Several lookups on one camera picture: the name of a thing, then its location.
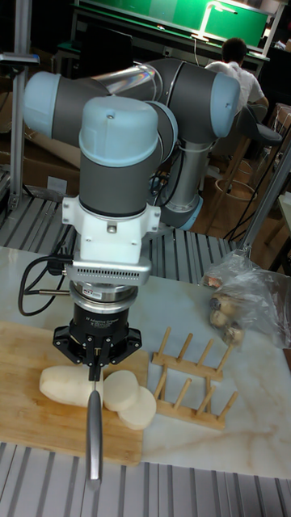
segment cutting board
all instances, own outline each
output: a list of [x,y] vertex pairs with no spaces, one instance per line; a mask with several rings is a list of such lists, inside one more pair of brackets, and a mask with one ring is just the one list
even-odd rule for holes
[[[50,366],[72,365],[53,345],[53,332],[0,322],[0,440],[74,456],[86,451],[86,408],[51,401],[39,390],[40,374]],[[149,355],[137,351],[104,369],[130,370],[147,384]],[[103,408],[103,457],[123,465],[141,460],[143,431],[132,431],[117,413]]]

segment white radish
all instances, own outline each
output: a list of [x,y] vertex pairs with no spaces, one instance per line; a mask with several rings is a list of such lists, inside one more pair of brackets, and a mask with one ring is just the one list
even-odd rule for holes
[[104,405],[110,411],[127,410],[139,394],[139,385],[134,373],[129,370],[113,372],[104,381]]
[[[52,366],[40,376],[40,391],[48,398],[61,404],[87,407],[94,381],[88,380],[89,368],[85,366]],[[103,370],[96,389],[103,403]]]
[[118,416],[126,427],[138,431],[151,424],[156,411],[157,402],[154,395],[147,388],[140,386],[135,404],[127,410],[119,411]]

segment person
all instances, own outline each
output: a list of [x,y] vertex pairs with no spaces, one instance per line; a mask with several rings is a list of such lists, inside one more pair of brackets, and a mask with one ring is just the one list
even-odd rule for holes
[[215,61],[205,68],[213,72],[223,72],[238,80],[240,96],[238,99],[237,113],[247,103],[261,104],[268,107],[257,78],[242,68],[243,59],[247,54],[247,46],[240,38],[230,38],[222,45],[222,62]]

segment marble countertop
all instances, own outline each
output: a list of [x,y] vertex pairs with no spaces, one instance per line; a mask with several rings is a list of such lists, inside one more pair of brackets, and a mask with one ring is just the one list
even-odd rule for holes
[[[23,317],[17,306],[24,268],[35,254],[0,248],[1,319],[54,330],[67,325],[73,301],[58,297],[49,309],[35,317]],[[53,288],[57,279],[44,277],[41,287]],[[209,324],[207,288],[150,277],[140,288],[129,310],[129,324],[142,332],[143,348],[159,348],[168,326],[172,331],[165,353],[178,355],[189,332],[193,340],[184,356],[197,361],[209,339],[214,338],[205,364],[216,367],[226,345]],[[45,296],[28,296],[25,309],[33,310]],[[148,387],[155,390],[162,368],[150,364]],[[212,409],[219,414],[233,391],[239,396],[226,416],[224,431],[182,422],[157,414],[145,430],[144,461],[197,469],[218,470],[267,477],[291,478],[291,376],[284,354],[262,334],[248,331],[240,351],[233,351],[224,369],[224,380],[214,383]],[[169,371],[166,400],[175,401],[189,375]],[[205,380],[192,377],[183,405],[197,408],[205,394]]]

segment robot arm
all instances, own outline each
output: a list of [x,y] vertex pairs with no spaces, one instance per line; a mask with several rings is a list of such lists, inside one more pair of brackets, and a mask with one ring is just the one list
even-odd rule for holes
[[[139,330],[129,329],[128,313],[150,275],[150,261],[140,258],[141,239],[158,229],[160,219],[160,209],[146,203],[149,178],[171,154],[178,129],[162,104],[115,95],[85,103],[81,96],[79,126],[70,128],[64,110],[57,112],[60,81],[43,73],[31,79],[24,119],[50,136],[58,119],[70,143],[78,134],[80,194],[64,198],[62,209],[63,222],[78,233],[73,263],[66,266],[74,316],[55,330],[53,344],[76,364],[87,364],[90,380],[98,380],[102,366],[119,363],[141,346]],[[40,83],[47,88],[44,100]]]
[[[238,93],[234,79],[178,60],[79,81],[41,72],[27,84],[26,124],[81,149],[80,194],[64,198],[62,212],[78,233],[73,263],[65,268],[74,316],[55,330],[53,344],[73,362],[88,364],[90,380],[141,346],[139,330],[129,329],[127,320],[138,286],[150,275],[141,239],[157,231],[161,216],[159,206],[147,203],[151,174],[178,136],[202,149],[225,136]],[[199,153],[191,150],[188,177],[181,174],[179,184],[193,198],[192,156]],[[171,217],[181,213],[172,207],[164,207],[166,219],[165,209]]]

